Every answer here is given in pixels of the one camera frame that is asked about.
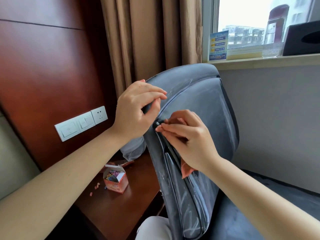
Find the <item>white pants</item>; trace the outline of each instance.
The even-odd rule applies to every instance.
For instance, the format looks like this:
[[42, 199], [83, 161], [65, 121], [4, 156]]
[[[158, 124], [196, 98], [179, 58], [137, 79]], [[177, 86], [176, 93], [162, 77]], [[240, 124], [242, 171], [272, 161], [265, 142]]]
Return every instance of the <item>white pants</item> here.
[[172, 240], [169, 219], [150, 216], [138, 228], [136, 240]]

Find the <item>plastic bag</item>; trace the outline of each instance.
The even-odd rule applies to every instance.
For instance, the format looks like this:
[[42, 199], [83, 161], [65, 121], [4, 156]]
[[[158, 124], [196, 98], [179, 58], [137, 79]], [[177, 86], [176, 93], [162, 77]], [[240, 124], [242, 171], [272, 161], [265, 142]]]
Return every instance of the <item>plastic bag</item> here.
[[142, 136], [129, 141], [122, 148], [120, 148], [120, 151], [125, 159], [132, 161], [141, 156], [146, 149], [146, 145], [147, 144]]

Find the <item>brown curtain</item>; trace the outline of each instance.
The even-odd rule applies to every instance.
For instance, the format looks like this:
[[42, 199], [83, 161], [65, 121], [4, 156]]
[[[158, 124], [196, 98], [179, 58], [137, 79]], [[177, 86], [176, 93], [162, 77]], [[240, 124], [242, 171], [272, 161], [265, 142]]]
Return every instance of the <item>brown curtain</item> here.
[[117, 96], [202, 60], [201, 0], [101, 0]]

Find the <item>beige wall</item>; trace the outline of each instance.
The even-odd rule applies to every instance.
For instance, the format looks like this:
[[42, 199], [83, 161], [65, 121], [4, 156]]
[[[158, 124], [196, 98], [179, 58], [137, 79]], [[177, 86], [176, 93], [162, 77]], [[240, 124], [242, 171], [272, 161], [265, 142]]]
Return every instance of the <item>beige wall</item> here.
[[0, 199], [38, 174], [35, 163], [0, 112]]
[[234, 163], [320, 193], [320, 66], [221, 71], [240, 132]]

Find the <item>wooden desk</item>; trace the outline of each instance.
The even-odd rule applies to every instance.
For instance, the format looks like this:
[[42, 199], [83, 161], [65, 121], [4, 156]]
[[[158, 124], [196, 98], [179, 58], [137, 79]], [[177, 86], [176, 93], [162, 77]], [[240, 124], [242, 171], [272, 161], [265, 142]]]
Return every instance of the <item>wooden desk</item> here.
[[99, 173], [75, 202], [100, 235], [99, 239], [127, 239], [160, 190], [149, 152], [125, 170], [129, 185], [123, 194], [104, 189]]

